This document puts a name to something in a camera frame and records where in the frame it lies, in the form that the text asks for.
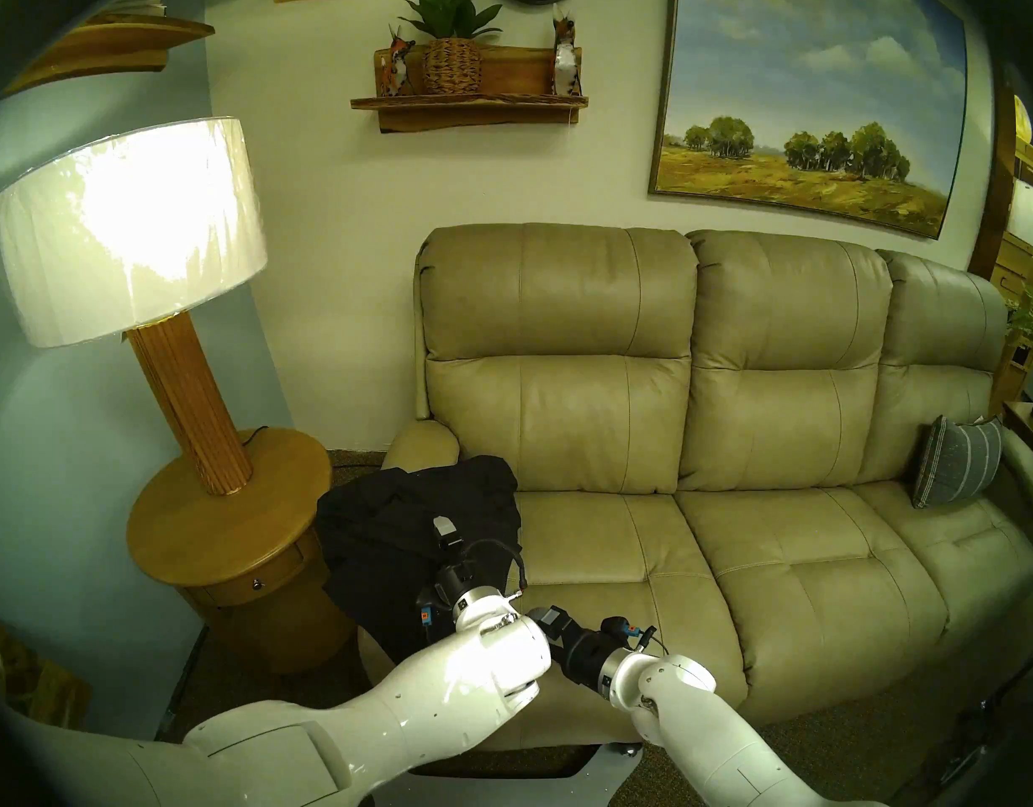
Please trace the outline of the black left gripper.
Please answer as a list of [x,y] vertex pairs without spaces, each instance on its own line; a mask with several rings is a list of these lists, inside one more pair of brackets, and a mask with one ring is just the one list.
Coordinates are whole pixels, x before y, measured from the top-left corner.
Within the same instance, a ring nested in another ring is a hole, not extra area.
[[[464,537],[449,517],[443,515],[434,517],[432,532],[443,557],[464,555]],[[416,597],[420,624],[422,626],[439,624],[444,613],[449,615],[455,624],[460,616],[483,595],[486,588],[486,576],[475,561],[459,559],[455,563],[443,565],[428,580]]]

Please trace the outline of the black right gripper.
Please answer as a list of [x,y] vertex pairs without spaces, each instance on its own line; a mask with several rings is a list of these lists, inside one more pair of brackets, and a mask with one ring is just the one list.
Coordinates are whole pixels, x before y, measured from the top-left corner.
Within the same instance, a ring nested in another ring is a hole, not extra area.
[[623,620],[603,619],[598,630],[581,627],[556,606],[535,607],[529,617],[550,639],[551,657],[570,681],[602,691],[602,672],[614,652],[623,649]]

